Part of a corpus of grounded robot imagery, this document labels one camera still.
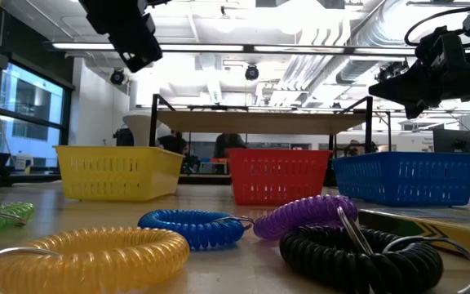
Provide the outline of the black office chair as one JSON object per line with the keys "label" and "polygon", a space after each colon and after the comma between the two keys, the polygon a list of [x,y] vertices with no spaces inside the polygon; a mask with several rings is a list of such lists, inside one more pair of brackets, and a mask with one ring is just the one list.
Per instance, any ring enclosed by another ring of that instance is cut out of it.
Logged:
{"label": "black office chair", "polygon": [[116,140],[116,146],[134,146],[134,137],[129,128],[120,128],[113,133],[113,138]]}

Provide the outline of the white container blue label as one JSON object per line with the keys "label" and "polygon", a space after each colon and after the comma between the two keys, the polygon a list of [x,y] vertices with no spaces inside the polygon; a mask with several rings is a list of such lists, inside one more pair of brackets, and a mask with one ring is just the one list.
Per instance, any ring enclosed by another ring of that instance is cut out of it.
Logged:
{"label": "white container blue label", "polygon": [[33,156],[31,154],[18,153],[15,156],[15,169],[17,171],[24,171],[31,166],[33,166]]}

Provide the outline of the black aluminium rig frame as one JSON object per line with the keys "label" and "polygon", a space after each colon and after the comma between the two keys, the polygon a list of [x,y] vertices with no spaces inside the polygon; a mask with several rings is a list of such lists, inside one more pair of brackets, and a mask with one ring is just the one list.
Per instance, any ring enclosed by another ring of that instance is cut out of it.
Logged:
{"label": "black aluminium rig frame", "polygon": [[[0,176],[0,187],[12,186],[13,184],[48,183],[57,180],[61,180],[61,176],[58,174]],[[178,183],[180,185],[230,185],[231,177],[228,175],[181,175]]]}

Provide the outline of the yellow green crayon box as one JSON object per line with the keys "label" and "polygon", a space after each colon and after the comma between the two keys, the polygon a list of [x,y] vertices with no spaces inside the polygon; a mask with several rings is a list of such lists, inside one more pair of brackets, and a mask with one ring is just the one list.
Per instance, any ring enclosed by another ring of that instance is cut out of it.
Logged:
{"label": "yellow green crayon box", "polygon": [[366,208],[359,211],[358,220],[367,228],[399,236],[449,238],[470,251],[470,209],[467,208]]}

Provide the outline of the blue coil wrist keychain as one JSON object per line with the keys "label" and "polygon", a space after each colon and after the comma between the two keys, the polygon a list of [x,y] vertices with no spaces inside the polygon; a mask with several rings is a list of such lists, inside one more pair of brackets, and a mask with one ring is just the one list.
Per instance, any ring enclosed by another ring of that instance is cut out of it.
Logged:
{"label": "blue coil wrist keychain", "polygon": [[140,217],[138,226],[168,229],[183,236],[193,250],[232,246],[250,229],[254,221],[247,216],[226,212],[160,209]]}

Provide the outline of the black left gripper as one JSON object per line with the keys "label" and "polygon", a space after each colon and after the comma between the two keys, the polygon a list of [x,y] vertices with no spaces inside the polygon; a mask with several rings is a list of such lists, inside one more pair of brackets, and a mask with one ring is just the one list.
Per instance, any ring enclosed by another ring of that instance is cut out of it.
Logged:
{"label": "black left gripper", "polygon": [[164,0],[78,0],[86,19],[120,55],[126,67],[136,73],[162,58],[162,49],[154,36],[156,26],[148,7]]}

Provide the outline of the overhead light bar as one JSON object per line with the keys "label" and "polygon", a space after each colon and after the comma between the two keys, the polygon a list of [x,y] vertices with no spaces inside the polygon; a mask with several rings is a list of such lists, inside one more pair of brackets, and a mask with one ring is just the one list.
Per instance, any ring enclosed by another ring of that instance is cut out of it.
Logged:
{"label": "overhead light bar", "polygon": [[[106,42],[44,42],[49,51],[63,52],[117,52]],[[263,44],[214,44],[214,43],[161,43],[163,53],[215,53],[215,54],[264,54],[264,55],[327,55],[327,56],[379,56],[411,57],[412,47],[351,47],[351,46],[303,46]]]}

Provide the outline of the purple coil wrist keychain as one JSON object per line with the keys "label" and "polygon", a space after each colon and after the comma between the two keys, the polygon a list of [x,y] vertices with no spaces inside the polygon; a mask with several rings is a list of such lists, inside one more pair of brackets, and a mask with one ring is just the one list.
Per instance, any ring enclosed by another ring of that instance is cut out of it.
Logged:
{"label": "purple coil wrist keychain", "polygon": [[350,198],[341,195],[318,195],[289,202],[268,215],[259,217],[254,222],[254,234],[259,238],[278,239],[305,225],[343,228],[338,214],[339,207],[349,221],[357,222],[358,208]]}

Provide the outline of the white mushroom table lamp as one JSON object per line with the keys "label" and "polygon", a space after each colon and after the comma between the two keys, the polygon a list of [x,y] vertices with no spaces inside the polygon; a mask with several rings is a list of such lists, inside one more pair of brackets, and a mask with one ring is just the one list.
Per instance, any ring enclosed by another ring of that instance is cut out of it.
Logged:
{"label": "white mushroom table lamp", "polygon": [[151,135],[155,135],[155,139],[171,134],[170,128],[156,121],[156,128],[151,130],[152,114],[150,110],[132,110],[122,117],[122,121],[132,132],[135,146],[149,146]]}

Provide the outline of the black coil wrist keychain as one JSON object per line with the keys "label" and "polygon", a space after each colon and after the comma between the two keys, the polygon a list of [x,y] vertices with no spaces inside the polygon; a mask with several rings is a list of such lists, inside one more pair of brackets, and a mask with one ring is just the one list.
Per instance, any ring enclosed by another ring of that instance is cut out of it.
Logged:
{"label": "black coil wrist keychain", "polygon": [[339,227],[301,226],[282,236],[283,260],[296,273],[346,294],[426,294],[441,280],[442,258],[430,242],[373,229],[361,233],[372,252],[360,252]]}

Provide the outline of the black computer monitor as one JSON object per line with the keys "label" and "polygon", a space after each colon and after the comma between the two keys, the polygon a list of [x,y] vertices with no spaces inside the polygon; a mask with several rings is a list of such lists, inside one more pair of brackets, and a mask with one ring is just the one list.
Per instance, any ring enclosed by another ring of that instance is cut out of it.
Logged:
{"label": "black computer monitor", "polygon": [[435,153],[470,153],[470,131],[433,129]]}

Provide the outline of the yellow plastic basket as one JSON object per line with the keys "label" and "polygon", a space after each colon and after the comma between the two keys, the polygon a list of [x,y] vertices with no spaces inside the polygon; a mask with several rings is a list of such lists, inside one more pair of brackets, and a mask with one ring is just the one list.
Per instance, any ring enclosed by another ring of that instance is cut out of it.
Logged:
{"label": "yellow plastic basket", "polygon": [[184,156],[158,147],[59,145],[66,198],[146,202],[177,190]]}

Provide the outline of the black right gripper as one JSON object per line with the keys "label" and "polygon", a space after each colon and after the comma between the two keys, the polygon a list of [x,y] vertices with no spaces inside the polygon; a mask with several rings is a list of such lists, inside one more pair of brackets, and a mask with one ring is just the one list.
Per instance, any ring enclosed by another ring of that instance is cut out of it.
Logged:
{"label": "black right gripper", "polygon": [[422,37],[415,49],[419,64],[395,78],[369,86],[372,96],[404,105],[408,119],[417,118],[429,103],[448,99],[467,99],[468,62],[457,31],[446,26]]}

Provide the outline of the black ceiling spotlight cluster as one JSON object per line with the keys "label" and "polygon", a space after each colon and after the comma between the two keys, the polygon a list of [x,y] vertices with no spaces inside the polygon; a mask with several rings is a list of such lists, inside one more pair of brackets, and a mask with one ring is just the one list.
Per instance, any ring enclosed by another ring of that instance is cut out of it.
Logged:
{"label": "black ceiling spotlight cluster", "polygon": [[379,68],[379,72],[375,76],[377,82],[384,82],[390,78],[395,78],[404,74],[409,69],[407,61],[393,61]]}

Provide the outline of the orange coil wrist keychain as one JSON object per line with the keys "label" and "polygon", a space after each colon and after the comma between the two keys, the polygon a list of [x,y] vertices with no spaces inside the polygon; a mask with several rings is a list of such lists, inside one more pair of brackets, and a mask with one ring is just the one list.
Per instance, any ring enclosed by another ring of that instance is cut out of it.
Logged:
{"label": "orange coil wrist keychain", "polygon": [[76,229],[0,251],[0,294],[143,294],[190,254],[167,229]]}

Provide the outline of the blue plastic basket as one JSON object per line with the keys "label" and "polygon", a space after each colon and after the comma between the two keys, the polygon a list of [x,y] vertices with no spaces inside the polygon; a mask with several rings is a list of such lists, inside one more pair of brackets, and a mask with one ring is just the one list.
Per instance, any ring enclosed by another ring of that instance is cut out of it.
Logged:
{"label": "blue plastic basket", "polygon": [[392,207],[463,206],[470,154],[378,152],[332,161],[339,192]]}

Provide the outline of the wooden shelf riser black frame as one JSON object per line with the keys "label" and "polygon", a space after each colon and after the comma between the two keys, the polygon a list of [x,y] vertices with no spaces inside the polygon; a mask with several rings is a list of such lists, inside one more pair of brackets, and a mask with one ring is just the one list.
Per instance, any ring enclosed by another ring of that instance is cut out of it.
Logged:
{"label": "wooden shelf riser black frame", "polygon": [[371,151],[373,98],[366,96],[340,111],[328,114],[295,114],[293,111],[265,113],[252,112],[246,106],[199,105],[189,111],[178,111],[167,100],[154,94],[150,105],[151,121],[149,145],[155,143],[156,123],[182,132],[243,133],[269,135],[324,135],[330,144],[336,136],[351,127],[365,123],[366,152]]}

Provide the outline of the red plastic basket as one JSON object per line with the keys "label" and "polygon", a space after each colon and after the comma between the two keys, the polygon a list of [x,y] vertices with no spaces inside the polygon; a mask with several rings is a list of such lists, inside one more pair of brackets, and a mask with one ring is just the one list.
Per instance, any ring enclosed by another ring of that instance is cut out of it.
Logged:
{"label": "red plastic basket", "polygon": [[228,170],[238,205],[281,206],[318,195],[328,150],[231,149]]}

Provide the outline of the silver ventilation duct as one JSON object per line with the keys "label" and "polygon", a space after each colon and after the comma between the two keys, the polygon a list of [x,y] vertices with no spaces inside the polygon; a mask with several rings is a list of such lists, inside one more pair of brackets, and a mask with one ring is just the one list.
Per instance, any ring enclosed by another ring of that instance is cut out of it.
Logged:
{"label": "silver ventilation duct", "polygon": [[[410,27],[409,0],[384,0],[365,24],[349,40],[355,47],[403,47],[406,30]],[[401,57],[366,56],[359,60],[357,56],[347,56],[344,67],[336,74],[336,82],[351,84],[379,62],[402,61]]]}

